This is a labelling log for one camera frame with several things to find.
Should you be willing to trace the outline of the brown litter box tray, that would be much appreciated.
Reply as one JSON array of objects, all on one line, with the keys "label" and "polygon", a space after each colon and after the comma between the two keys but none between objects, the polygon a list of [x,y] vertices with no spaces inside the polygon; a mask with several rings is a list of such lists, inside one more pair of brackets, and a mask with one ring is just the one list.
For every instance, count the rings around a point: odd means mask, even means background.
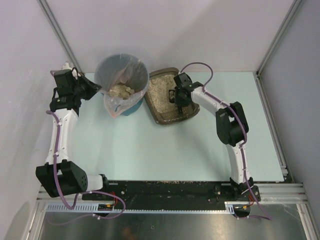
[{"label": "brown litter box tray", "polygon": [[176,83],[174,77],[179,73],[175,67],[167,67],[153,71],[149,74],[149,87],[144,95],[147,106],[151,112],[155,122],[159,125],[172,125],[196,116],[200,111],[200,106],[191,103],[187,107],[182,108],[179,113],[178,108],[170,99],[174,97]]}]

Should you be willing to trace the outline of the clear plastic bin liner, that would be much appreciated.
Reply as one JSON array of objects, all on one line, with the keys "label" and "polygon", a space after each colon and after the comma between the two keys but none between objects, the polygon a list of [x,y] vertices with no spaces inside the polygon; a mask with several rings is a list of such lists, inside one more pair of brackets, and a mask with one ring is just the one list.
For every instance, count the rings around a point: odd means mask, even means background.
[{"label": "clear plastic bin liner", "polygon": [[[150,77],[144,62],[138,57],[118,53],[103,59],[94,72],[94,82],[101,86],[100,90],[109,90],[118,84],[126,85],[138,93],[145,90],[147,93]],[[136,112],[143,102],[143,98],[135,108],[125,111],[123,116]]]}]

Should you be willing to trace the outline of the black litter scoop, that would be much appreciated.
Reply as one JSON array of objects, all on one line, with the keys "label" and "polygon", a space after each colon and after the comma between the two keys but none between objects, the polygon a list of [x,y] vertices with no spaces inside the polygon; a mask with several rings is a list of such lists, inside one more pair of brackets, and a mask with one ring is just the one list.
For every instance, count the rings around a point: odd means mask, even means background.
[{"label": "black litter scoop", "polygon": [[177,108],[178,114],[181,116],[183,114],[183,110],[182,110],[182,107],[176,104],[176,91],[174,89],[168,90],[168,98],[169,98],[169,102],[171,104],[174,104],[174,106]]}]

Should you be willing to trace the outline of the teal trash bin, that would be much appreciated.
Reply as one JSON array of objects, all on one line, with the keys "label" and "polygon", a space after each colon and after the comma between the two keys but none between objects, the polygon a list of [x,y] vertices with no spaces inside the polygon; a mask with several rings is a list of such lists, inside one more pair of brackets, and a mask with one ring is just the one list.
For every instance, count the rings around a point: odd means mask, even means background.
[{"label": "teal trash bin", "polygon": [[135,108],[146,94],[146,91],[142,90],[123,99],[118,96],[110,96],[109,92],[105,90],[100,90],[99,92],[103,95],[103,106],[112,118],[116,118],[131,108]]}]

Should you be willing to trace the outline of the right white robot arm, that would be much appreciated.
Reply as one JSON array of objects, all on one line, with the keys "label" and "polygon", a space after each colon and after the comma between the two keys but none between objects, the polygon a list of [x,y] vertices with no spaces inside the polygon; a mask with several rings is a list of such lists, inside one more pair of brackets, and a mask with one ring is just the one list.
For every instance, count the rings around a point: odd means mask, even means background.
[{"label": "right white robot arm", "polygon": [[174,93],[170,101],[179,111],[195,103],[215,116],[217,136],[226,146],[229,156],[230,183],[238,196],[248,194],[249,200],[257,202],[246,159],[249,126],[242,105],[237,101],[228,103],[221,100],[207,91],[205,85],[192,82],[185,72],[176,75],[174,82],[174,90],[169,91]]}]

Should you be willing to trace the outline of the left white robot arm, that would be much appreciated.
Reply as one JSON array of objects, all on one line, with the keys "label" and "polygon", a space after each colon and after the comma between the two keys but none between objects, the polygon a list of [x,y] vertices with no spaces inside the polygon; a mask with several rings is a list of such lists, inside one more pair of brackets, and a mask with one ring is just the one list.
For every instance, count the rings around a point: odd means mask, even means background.
[{"label": "left white robot arm", "polygon": [[46,111],[52,117],[52,136],[45,163],[36,168],[35,175],[52,198],[105,190],[109,184],[106,176],[88,175],[76,165],[72,150],[82,101],[90,100],[101,86],[68,63],[50,73],[56,84]]}]

